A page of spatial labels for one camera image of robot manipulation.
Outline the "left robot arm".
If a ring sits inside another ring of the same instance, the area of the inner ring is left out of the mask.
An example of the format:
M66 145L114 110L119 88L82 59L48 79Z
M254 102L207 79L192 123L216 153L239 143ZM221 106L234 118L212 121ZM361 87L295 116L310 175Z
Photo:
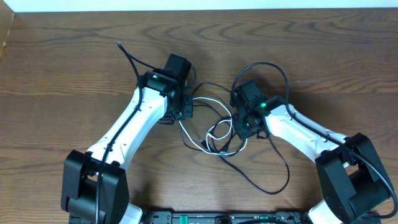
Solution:
M127 170L148 132L160 120L191 118L185 84L192 68L170 54L164 68L140 75L132 100L109 131L86 152L73 150L63 167L61 208L70 223L139 223L143 211L129 199Z

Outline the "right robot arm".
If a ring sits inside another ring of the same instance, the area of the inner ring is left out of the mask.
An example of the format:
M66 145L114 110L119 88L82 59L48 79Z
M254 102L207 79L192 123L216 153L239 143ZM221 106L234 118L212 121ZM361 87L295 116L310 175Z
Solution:
M315 163L323 200L308 211L312 223L369 223L369 213L392 197L391 181L371 140L332 132L279 96L268 98L253 80L237 86L230 104L242 140L265 133L281 138Z

